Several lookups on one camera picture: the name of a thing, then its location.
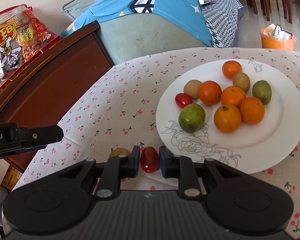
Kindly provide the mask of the green sofa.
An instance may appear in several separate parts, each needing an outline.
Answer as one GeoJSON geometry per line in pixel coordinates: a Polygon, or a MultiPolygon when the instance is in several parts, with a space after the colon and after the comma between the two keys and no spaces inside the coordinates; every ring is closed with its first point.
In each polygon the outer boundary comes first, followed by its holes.
{"type": "Polygon", "coordinates": [[[131,14],[100,23],[98,37],[114,64],[206,44],[156,14],[131,14]]]}

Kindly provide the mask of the brown kiwi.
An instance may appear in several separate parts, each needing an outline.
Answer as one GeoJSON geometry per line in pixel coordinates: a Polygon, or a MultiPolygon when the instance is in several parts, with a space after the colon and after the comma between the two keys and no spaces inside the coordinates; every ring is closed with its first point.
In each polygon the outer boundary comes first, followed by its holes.
{"type": "Polygon", "coordinates": [[[202,86],[202,82],[199,80],[190,80],[184,86],[183,91],[193,99],[199,98],[199,89],[202,86]]]}
{"type": "Polygon", "coordinates": [[[245,93],[250,89],[250,78],[243,72],[238,72],[232,78],[233,86],[241,88],[245,93]]]}

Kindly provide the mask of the red snack gift bag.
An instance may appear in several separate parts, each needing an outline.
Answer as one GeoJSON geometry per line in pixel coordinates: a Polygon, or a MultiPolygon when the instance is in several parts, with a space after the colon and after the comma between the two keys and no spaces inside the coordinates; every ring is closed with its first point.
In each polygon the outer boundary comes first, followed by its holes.
{"type": "Polygon", "coordinates": [[[60,37],[33,13],[16,5],[0,12],[0,92],[20,70],[51,48],[60,37]]]}

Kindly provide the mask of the cherry print tablecloth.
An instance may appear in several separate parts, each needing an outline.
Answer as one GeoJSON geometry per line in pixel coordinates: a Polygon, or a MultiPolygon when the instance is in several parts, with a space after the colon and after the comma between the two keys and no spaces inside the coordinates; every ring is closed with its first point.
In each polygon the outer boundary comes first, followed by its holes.
{"type": "MultiPolygon", "coordinates": [[[[164,145],[155,116],[164,91],[202,64],[239,59],[265,63],[289,77],[300,92],[300,52],[271,49],[192,48],[133,59],[111,68],[59,122],[64,138],[39,150],[19,179],[21,187],[88,158],[104,163],[114,149],[164,145]]],[[[252,173],[293,200],[287,232],[300,238],[300,141],[278,164],[252,173]]]]}

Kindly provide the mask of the white plate with flower drawing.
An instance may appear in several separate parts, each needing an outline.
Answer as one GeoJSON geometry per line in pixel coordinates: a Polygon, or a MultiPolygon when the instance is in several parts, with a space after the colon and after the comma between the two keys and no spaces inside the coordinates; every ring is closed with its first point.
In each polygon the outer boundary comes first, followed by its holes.
{"type": "Polygon", "coordinates": [[[155,116],[159,137],[173,154],[185,155],[194,162],[212,158],[248,174],[261,172],[285,159],[300,141],[300,92],[289,77],[274,67],[238,60],[251,83],[266,80],[272,88],[271,101],[265,106],[259,124],[242,122],[236,131],[223,133],[213,122],[220,107],[217,104],[202,106],[206,118],[200,130],[187,133],[179,125],[181,108],[175,103],[175,96],[190,80],[215,81],[222,89],[230,86],[232,81],[222,74],[224,62],[202,64],[169,85],[159,100],[155,116]]]}

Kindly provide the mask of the small orange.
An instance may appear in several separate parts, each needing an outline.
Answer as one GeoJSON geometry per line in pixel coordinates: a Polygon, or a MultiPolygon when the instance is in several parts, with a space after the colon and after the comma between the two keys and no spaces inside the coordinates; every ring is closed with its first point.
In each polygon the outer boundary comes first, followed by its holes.
{"type": "Polygon", "coordinates": [[[215,81],[205,81],[198,91],[199,99],[207,106],[219,103],[221,93],[222,89],[215,81]]]}
{"type": "Polygon", "coordinates": [[[244,122],[248,124],[258,124],[264,118],[264,105],[256,97],[245,98],[240,105],[240,112],[244,122]]]}
{"type": "Polygon", "coordinates": [[[242,101],[245,98],[246,94],[243,89],[236,86],[229,86],[225,88],[221,93],[221,104],[234,105],[239,109],[242,101]]]}

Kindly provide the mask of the brown kiwi front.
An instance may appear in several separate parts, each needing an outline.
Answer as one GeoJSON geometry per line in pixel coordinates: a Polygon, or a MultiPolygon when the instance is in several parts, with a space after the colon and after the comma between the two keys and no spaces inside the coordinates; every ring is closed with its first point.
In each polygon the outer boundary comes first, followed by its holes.
{"type": "Polygon", "coordinates": [[[241,88],[245,93],[250,89],[250,78],[243,72],[238,72],[232,78],[233,86],[241,88]]]}

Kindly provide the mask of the brown kiwi back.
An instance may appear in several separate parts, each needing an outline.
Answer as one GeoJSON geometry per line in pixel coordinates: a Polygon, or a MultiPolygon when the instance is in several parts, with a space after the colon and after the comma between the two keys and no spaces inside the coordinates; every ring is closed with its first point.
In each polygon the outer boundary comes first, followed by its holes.
{"type": "Polygon", "coordinates": [[[202,86],[202,82],[199,80],[190,80],[184,86],[183,91],[193,99],[199,98],[199,89],[202,86]]]}

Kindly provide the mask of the shiny golden kiwi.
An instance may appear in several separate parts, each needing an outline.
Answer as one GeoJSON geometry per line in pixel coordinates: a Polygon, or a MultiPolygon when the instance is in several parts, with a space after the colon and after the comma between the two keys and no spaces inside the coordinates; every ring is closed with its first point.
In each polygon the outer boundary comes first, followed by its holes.
{"type": "Polygon", "coordinates": [[[111,151],[109,157],[114,157],[114,156],[119,156],[119,155],[124,155],[124,156],[129,156],[131,155],[131,152],[128,149],[118,147],[111,151]]]}

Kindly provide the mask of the green round fruit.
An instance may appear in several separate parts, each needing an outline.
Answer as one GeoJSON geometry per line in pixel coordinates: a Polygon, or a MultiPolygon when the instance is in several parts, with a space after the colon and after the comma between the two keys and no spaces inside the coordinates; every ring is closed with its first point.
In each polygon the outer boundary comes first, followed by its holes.
{"type": "Polygon", "coordinates": [[[192,103],[183,108],[179,114],[178,122],[184,131],[194,133],[204,126],[205,117],[206,113],[203,107],[197,103],[192,103]]]}

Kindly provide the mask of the large orange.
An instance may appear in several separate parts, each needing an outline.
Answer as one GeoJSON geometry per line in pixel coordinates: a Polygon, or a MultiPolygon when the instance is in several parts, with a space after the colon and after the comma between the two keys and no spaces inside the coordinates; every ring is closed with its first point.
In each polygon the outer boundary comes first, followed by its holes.
{"type": "Polygon", "coordinates": [[[214,113],[213,121],[215,127],[223,133],[236,131],[242,122],[239,109],[234,105],[222,105],[214,113]]]}
{"type": "Polygon", "coordinates": [[[237,61],[234,60],[226,61],[222,65],[222,73],[229,80],[232,80],[234,75],[240,72],[242,72],[242,66],[237,61]]]}

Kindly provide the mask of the dark wooden side cabinet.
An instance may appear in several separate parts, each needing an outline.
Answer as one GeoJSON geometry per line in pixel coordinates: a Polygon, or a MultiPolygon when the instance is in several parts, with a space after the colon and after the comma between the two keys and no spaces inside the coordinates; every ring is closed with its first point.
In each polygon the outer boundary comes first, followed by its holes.
{"type": "Polygon", "coordinates": [[[89,23],[16,71],[0,89],[0,124],[55,126],[113,61],[89,23]]]}

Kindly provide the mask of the houndstooth sofa cover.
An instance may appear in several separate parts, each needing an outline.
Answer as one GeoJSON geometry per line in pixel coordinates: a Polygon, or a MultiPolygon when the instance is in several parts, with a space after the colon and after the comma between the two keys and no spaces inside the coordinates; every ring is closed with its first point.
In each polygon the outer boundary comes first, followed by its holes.
{"type": "Polygon", "coordinates": [[[212,36],[213,48],[238,45],[239,18],[243,13],[243,5],[238,0],[204,0],[202,14],[212,36]]]}

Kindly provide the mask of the blue blanket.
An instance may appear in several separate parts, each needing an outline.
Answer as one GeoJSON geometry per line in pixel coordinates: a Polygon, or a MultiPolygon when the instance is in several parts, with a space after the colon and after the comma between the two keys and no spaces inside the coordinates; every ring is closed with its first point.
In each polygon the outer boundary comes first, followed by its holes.
{"type": "Polygon", "coordinates": [[[96,0],[61,32],[65,38],[91,22],[107,22],[126,15],[153,13],[212,46],[199,0],[96,0]]]}

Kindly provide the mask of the green fruit from plate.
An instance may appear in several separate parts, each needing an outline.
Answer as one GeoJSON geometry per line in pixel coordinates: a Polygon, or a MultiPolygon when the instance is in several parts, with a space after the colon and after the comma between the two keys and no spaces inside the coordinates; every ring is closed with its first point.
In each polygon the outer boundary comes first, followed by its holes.
{"type": "Polygon", "coordinates": [[[267,105],[271,101],[272,88],[266,80],[257,81],[253,85],[252,93],[253,97],[260,99],[264,105],[267,105]]]}

